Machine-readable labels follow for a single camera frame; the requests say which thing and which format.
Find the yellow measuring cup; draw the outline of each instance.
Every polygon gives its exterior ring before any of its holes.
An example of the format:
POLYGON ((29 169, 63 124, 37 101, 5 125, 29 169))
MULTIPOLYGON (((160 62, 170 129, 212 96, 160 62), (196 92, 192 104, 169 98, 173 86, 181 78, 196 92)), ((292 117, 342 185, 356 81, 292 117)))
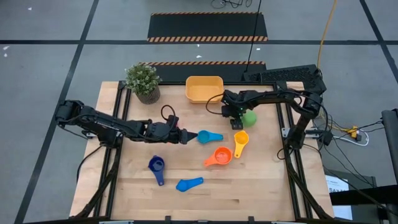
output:
POLYGON ((235 138, 235 158, 241 157, 244 146, 249 142, 249 136, 245 131, 240 131, 234 135, 235 138))

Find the green ball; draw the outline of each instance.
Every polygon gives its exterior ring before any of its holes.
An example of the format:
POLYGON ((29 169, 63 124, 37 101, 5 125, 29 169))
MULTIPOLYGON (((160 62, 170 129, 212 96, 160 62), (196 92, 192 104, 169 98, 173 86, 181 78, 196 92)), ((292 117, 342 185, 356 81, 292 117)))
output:
POLYGON ((246 113, 241 117, 243 127, 248 128, 253 126, 257 121, 257 115, 252 110, 247 110, 246 113))

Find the potted plant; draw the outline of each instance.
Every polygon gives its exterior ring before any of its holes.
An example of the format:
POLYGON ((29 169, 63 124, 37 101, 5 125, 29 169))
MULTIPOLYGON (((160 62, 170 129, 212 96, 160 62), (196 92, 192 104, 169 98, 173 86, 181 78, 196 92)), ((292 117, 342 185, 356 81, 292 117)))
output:
POLYGON ((127 88, 130 88, 142 103, 149 105, 160 98, 159 82, 162 79, 156 75, 156 68, 139 64, 125 71, 127 88))

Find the paper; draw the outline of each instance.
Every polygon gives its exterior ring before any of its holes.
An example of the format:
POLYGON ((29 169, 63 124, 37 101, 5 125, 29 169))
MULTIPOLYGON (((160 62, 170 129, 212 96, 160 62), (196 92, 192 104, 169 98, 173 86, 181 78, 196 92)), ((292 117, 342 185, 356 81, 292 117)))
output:
MULTIPOLYGON (((326 175, 326 182, 328 184, 329 193, 341 192, 348 190, 348 184, 337 177, 326 175)), ((353 213, 350 205, 335 205, 333 206, 335 217, 345 218, 347 220, 353 219, 353 213)))

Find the green leaves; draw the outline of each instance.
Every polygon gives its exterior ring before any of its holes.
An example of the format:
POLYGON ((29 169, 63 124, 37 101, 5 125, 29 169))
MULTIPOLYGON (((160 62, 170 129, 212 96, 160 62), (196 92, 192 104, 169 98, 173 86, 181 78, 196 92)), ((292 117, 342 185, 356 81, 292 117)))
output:
POLYGON ((156 68, 149 65, 133 65, 125 69, 126 85, 138 95, 146 95, 153 91, 162 79, 156 75, 156 68))

